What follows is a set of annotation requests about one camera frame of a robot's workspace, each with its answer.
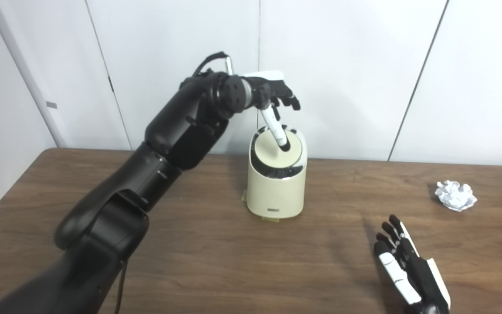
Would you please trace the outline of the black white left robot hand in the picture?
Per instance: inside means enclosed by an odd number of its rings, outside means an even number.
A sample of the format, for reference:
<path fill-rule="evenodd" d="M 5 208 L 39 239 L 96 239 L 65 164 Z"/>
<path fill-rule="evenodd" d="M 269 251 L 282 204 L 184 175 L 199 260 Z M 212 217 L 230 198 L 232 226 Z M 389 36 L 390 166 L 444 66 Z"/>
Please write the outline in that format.
<path fill-rule="evenodd" d="M 299 111 L 301 104 L 293 90 L 285 83 L 284 74 L 280 70 L 267 70 L 243 74 L 242 77 L 247 82 L 253 96 L 251 105 L 255 106 L 261 113 L 275 143 L 281 151 L 289 151 L 291 144 L 280 122 L 277 107 L 284 105 Z"/>

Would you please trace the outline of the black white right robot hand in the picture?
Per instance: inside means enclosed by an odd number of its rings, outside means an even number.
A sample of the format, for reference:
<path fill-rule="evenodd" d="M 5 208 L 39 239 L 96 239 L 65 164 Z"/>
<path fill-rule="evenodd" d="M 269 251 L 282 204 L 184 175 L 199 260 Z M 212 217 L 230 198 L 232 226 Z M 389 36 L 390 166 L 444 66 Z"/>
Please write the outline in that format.
<path fill-rule="evenodd" d="M 406 306 L 405 314 L 448 314 L 451 298 L 433 258 L 422 258 L 404 223 L 390 215 L 374 252 Z"/>

